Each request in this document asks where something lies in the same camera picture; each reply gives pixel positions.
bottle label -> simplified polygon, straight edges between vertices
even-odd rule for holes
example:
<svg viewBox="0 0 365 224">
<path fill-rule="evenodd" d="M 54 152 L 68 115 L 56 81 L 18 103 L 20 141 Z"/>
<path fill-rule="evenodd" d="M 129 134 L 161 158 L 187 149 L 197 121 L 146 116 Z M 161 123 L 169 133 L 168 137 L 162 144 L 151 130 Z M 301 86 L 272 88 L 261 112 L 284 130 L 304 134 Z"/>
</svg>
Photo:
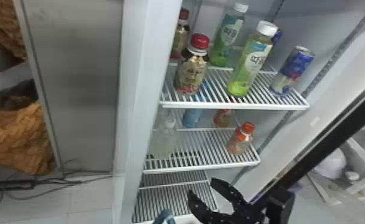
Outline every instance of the bottle label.
<svg viewBox="0 0 365 224">
<path fill-rule="evenodd" d="M 249 73 L 258 72 L 261 69 L 262 65 L 265 63 L 271 47 L 272 45 L 266 43 L 252 41 L 252 52 L 248 54 L 245 59 L 245 69 L 249 71 Z"/>
<path fill-rule="evenodd" d="M 220 37 L 224 45 L 229 46 L 234 43 L 243 23 L 244 21 L 241 19 L 234 18 L 228 14 L 225 15 L 220 31 Z"/>
<path fill-rule="evenodd" d="M 174 88 L 181 94 L 196 94 L 206 71 L 206 62 L 202 57 L 192 56 L 181 60 L 174 77 Z"/>
</svg>

white wire rack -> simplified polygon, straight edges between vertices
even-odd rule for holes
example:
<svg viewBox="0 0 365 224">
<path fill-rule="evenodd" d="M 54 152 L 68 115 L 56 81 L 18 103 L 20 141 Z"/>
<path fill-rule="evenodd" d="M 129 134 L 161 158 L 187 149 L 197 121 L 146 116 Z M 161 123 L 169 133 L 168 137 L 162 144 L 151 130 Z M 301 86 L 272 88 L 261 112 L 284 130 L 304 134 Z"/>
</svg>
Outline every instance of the white wire rack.
<svg viewBox="0 0 365 224">
<path fill-rule="evenodd" d="M 226 83 L 231 71 L 208 68 L 203 85 L 205 90 L 198 94 L 185 96 L 178 94 L 173 87 L 175 66 L 169 66 L 160 104 L 165 108 L 228 108 L 255 110 L 306 110 L 309 103 L 295 89 L 285 97 L 276 97 L 269 90 L 274 74 L 262 71 L 255 79 L 248 94 L 234 97 L 227 93 Z"/>
<path fill-rule="evenodd" d="M 261 159 L 252 145 L 242 155 L 232 155 L 226 150 L 225 144 L 233 132 L 229 129 L 181 130 L 174 153 L 166 159 L 148 154 L 143 172 L 168 173 L 259 164 Z"/>
<path fill-rule="evenodd" d="M 203 170 L 185 171 L 178 173 L 142 174 L 140 188 L 207 181 L 208 178 L 206 177 L 206 173 Z"/>
<path fill-rule="evenodd" d="M 188 208 L 188 190 L 192 190 L 209 208 L 216 210 L 216 202 L 208 182 L 141 188 L 132 215 L 133 223 L 154 220 L 163 209 L 171 209 L 174 216 L 191 214 Z"/>
</svg>

bottle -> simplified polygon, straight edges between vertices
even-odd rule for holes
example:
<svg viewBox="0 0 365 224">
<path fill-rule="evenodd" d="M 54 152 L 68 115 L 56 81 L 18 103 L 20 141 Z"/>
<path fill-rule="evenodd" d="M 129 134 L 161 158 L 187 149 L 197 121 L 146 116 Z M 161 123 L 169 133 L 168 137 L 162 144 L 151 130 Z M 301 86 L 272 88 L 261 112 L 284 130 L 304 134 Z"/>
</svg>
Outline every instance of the bottle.
<svg viewBox="0 0 365 224">
<path fill-rule="evenodd" d="M 231 110 L 220 109 L 213 118 L 215 127 L 229 127 L 231 121 Z"/>
<path fill-rule="evenodd" d="M 187 47 L 188 35 L 190 34 L 190 26 L 188 25 L 189 13 L 189 10 L 186 8 L 180 10 L 170 58 L 180 59 L 181 51 Z"/>
<path fill-rule="evenodd" d="M 174 88 L 179 94 L 193 95 L 199 90 L 206 72 L 209 38 L 194 33 L 191 42 L 181 52 L 174 76 Z"/>
<path fill-rule="evenodd" d="M 258 23 L 257 33 L 249 37 L 241 59 L 227 83 L 229 94 L 237 97 L 246 95 L 273 46 L 271 38 L 277 29 L 276 25 L 267 21 Z"/>
<path fill-rule="evenodd" d="M 227 142 L 227 151 L 234 155 L 243 154 L 253 141 L 253 130 L 255 125 L 251 122 L 245 122 L 241 127 L 237 127 Z"/>
<path fill-rule="evenodd" d="M 244 24 L 244 15 L 247 10 L 247 5 L 236 2 L 234 7 L 224 15 L 210 54 L 212 65 L 225 67 L 231 47 Z"/>
<path fill-rule="evenodd" d="M 153 128 L 158 129 L 160 125 L 164 124 L 168 116 L 169 116 L 169 110 L 159 104 L 157 106 L 157 113 L 156 113 L 156 118 L 154 120 Z"/>
<path fill-rule="evenodd" d="M 168 116 L 164 123 L 152 133 L 149 154 L 154 158 L 169 158 L 174 152 L 174 146 L 177 142 L 177 130 L 175 128 L 175 119 Z"/>
</svg>

white floor tile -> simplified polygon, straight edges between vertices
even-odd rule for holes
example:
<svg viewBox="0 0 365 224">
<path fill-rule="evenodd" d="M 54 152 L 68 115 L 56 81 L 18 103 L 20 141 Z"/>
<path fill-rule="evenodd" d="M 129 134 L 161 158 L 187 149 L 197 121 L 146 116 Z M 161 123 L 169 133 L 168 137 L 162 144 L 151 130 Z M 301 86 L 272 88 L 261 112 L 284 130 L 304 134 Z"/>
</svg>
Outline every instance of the white floor tile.
<svg viewBox="0 0 365 224">
<path fill-rule="evenodd" d="M 112 210 L 96 210 L 69 214 L 67 224 L 112 224 Z"/>
<path fill-rule="evenodd" d="M 103 179 L 70 188 L 71 203 L 69 213 L 110 209 L 113 203 L 113 181 Z"/>
<path fill-rule="evenodd" d="M 29 219 L 16 222 L 8 222 L 6 224 L 67 224 L 67 215 L 48 217 L 43 219 Z"/>
<path fill-rule="evenodd" d="M 16 197 L 35 195 L 58 186 L 37 186 L 30 191 L 14 191 Z M 52 192 L 37 198 L 17 201 L 5 197 L 0 205 L 0 222 L 14 222 L 18 220 L 39 219 L 66 214 L 70 207 L 70 192 L 68 189 Z"/>
</svg>

clear water bottle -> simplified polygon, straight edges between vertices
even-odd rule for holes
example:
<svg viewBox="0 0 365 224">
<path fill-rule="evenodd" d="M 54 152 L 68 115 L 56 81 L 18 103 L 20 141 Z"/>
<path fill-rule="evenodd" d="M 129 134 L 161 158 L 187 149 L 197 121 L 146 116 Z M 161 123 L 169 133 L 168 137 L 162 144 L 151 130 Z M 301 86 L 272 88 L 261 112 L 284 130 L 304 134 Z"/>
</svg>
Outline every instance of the clear water bottle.
<svg viewBox="0 0 365 224">
<path fill-rule="evenodd" d="M 169 158 L 177 142 L 175 119 L 168 116 L 158 129 L 153 131 L 149 145 L 149 154 L 154 158 Z"/>
</svg>

